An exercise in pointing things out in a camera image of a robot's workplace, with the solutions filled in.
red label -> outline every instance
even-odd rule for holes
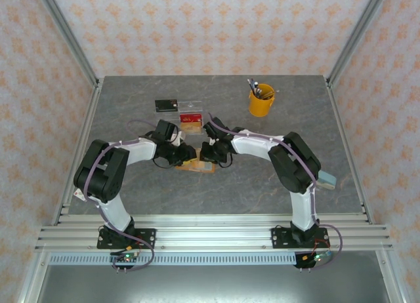
[[[192,114],[181,114],[179,115],[181,123],[201,123],[203,118],[201,114],[192,113]]]

patterned wallpaper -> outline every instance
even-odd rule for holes
[[[57,0],[99,77],[328,75],[368,0]]]
[[[40,0],[0,9],[0,301],[16,302],[92,88]]]
[[[367,199],[420,302],[420,0],[385,0],[334,88]]]

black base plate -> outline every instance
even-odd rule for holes
[[[135,229],[133,236],[146,241],[153,249],[155,248],[156,229]],[[137,245],[142,248],[146,247],[143,243],[123,237],[106,226],[99,229],[98,244],[96,245],[97,249],[124,249],[128,246],[132,246],[132,248],[136,249],[138,248]]]
[[[315,240],[318,243],[317,249],[329,248],[329,238],[327,229],[317,227],[314,237],[307,242],[298,243],[293,239],[290,228],[275,227],[271,229],[271,242],[273,249],[313,249],[315,247]]]

pen holder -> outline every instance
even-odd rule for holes
[[[249,112],[256,117],[262,117],[266,116],[270,111],[276,91],[274,91],[271,86],[265,85],[264,83],[260,83],[258,88],[261,89],[261,96],[273,92],[273,95],[268,100],[257,98],[252,91],[249,92]]]

purple cable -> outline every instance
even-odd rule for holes
[[[143,268],[149,266],[153,262],[153,259],[155,258],[155,251],[153,250],[153,247],[149,243],[147,243],[146,241],[144,241],[142,239],[139,239],[138,237],[135,237],[135,236],[126,234],[126,233],[120,231],[119,229],[117,229],[114,225],[112,225],[112,223],[110,223],[110,221],[108,220],[108,218],[106,217],[106,215],[104,214],[104,212],[102,211],[102,209],[100,208],[100,205],[95,200],[89,198],[89,196],[87,194],[87,189],[89,188],[89,183],[91,182],[92,175],[93,175],[95,169],[98,167],[99,161],[104,157],[104,155],[108,151],[110,151],[112,148],[114,148],[116,146],[129,146],[131,144],[136,144],[136,143],[138,143],[138,139],[137,140],[124,141],[124,142],[120,141],[118,143],[111,144],[108,147],[106,147],[105,150],[102,151],[102,153],[96,158],[95,162],[93,163],[93,165],[91,167],[91,170],[89,171],[89,174],[87,175],[85,186],[83,187],[83,195],[85,196],[86,200],[87,201],[88,200],[89,201],[92,201],[95,204],[95,206],[99,209],[99,213],[100,213],[101,217],[104,219],[105,223],[113,231],[117,232],[119,235],[128,237],[129,239],[133,239],[135,241],[138,241],[140,243],[143,243],[144,245],[146,245],[151,250],[152,257],[151,257],[151,259],[149,259],[149,261],[147,261],[147,263],[145,263],[143,265],[140,265],[140,266],[135,266],[135,267],[131,268],[130,270],[127,270],[128,272],[133,272],[135,270],[143,269]],[[116,267],[116,260],[118,260],[119,258],[120,257],[117,257],[116,259],[114,259],[114,261],[112,263],[112,267],[114,269],[117,269],[117,267]]]
[[[276,138],[272,138],[272,137],[268,137],[268,136],[263,136],[261,134],[241,134],[238,132],[233,132],[233,131],[229,131],[227,129],[224,129],[220,126],[218,126],[214,121],[213,121],[213,116],[209,113],[210,116],[210,123],[216,127],[218,130],[226,132],[228,134],[232,134],[234,136],[242,136],[242,137],[255,137],[255,138],[261,138],[261,139],[265,139],[265,140],[273,140],[275,142],[277,142],[279,145],[281,145],[282,147],[284,147],[288,152],[290,152],[295,158],[296,160],[302,165],[303,169],[305,170],[306,173],[308,173],[310,179],[312,180],[312,186],[309,189],[310,192],[310,210],[311,210],[311,214],[312,214],[312,220],[315,222],[315,224],[321,228],[331,228],[334,231],[337,232],[337,235],[339,236],[339,240],[340,240],[340,244],[339,244],[339,249],[337,251],[337,255],[333,257],[333,259],[331,259],[329,262],[327,262],[326,264],[319,266],[319,267],[314,267],[312,268],[312,270],[317,270],[320,268],[323,268],[325,266],[327,266],[327,264],[332,263],[340,254],[341,251],[343,249],[343,236],[341,235],[339,229],[337,229],[335,226],[331,225],[331,224],[320,224],[318,222],[318,220],[315,218],[315,187],[316,187],[316,179],[315,176],[313,175],[313,173],[310,171],[310,169],[308,168],[308,166],[305,164],[305,162],[303,162],[303,160],[297,155],[297,153],[289,147],[289,145],[287,145],[285,142],[283,142],[282,140],[278,140]]]
[[[151,121],[147,121],[147,120],[141,119],[141,118],[131,119],[128,122],[126,122],[126,124],[125,124],[125,130],[128,131],[129,133],[135,135],[135,136],[138,136],[138,134],[136,134],[136,133],[134,133],[133,131],[130,130],[130,124],[131,123],[145,123],[145,124],[148,124],[148,125],[156,128],[156,125],[153,124]]]

